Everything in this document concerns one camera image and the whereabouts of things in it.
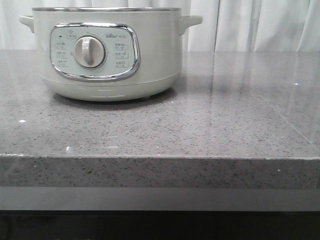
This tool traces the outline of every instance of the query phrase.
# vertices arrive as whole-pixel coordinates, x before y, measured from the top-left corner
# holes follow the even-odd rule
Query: white knob
[[[105,59],[104,45],[93,36],[84,36],[74,44],[75,60],[86,68],[95,68]]]

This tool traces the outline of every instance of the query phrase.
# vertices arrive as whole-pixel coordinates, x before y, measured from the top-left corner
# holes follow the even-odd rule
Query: chrome trim
[[[133,62],[132,67],[125,72],[122,72],[119,74],[114,74],[114,75],[105,75],[105,76],[75,75],[75,74],[66,73],[66,72],[60,70],[57,66],[55,66],[55,64],[52,61],[51,35],[52,35],[52,32],[57,28],[68,28],[68,27],[102,27],[102,28],[119,28],[119,29],[126,30],[127,32],[129,32],[129,34],[133,40],[134,62]],[[128,26],[126,24],[122,24],[122,23],[107,23],[107,22],[59,23],[59,24],[55,25],[54,28],[51,30],[50,37],[49,37],[49,46],[50,46],[49,58],[50,58],[51,65],[54,68],[54,70],[63,77],[66,77],[68,79],[75,80],[75,81],[80,81],[80,82],[100,83],[100,82],[105,82],[105,81],[127,79],[136,73],[136,71],[138,70],[138,68],[140,66],[140,62],[141,62],[139,41],[138,41],[137,34],[130,26]]]
[[[175,12],[178,7],[33,7],[41,12]]]

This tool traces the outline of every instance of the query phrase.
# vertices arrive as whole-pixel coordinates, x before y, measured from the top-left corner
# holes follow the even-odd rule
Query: control panel
[[[139,68],[139,42],[125,24],[60,23],[50,34],[50,58],[59,74],[76,81],[125,79]]]

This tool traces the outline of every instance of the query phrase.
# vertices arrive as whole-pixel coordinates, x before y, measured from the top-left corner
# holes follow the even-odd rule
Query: silver rim
[[[33,7],[32,11],[41,12],[174,12],[177,7]]]

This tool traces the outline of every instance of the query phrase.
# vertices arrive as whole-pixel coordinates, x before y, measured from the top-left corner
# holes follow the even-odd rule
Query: pot handle
[[[203,21],[202,16],[182,16],[178,21],[179,35],[183,35],[187,28],[201,24]]]
[[[34,17],[33,17],[32,15],[19,16],[19,21],[20,21],[20,23],[28,26],[33,34],[35,33],[35,29],[34,29]]]

